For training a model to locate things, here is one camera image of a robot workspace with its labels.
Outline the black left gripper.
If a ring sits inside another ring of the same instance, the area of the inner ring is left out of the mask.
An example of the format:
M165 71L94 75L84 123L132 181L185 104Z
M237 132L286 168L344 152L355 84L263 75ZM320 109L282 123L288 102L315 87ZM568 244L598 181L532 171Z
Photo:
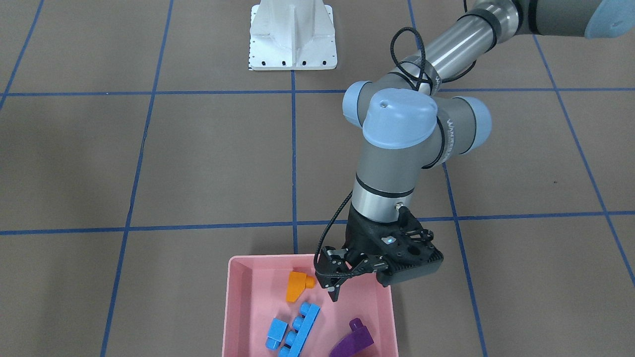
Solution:
M322 246L316 251L316 279L339 299L347 280L375 273L384 287L435 273L444 255L433 244L435 235L424 229L406 206L397 221L371 221L354 208L349 210L343 248Z

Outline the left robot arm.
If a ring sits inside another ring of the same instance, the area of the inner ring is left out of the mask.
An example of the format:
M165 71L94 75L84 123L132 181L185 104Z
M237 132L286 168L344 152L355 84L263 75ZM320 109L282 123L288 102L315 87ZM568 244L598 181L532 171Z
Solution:
M318 242L316 280L333 302L347 280L375 274L384 287L435 273L443 254L410 204L421 171L481 146L492 116L481 100L438 97L443 84L460 79L476 60L517 35L616 38L634 26L632 0L477 0L454 25L399 60L376 82L349 86L345 119L358 127L363 147L340 249Z

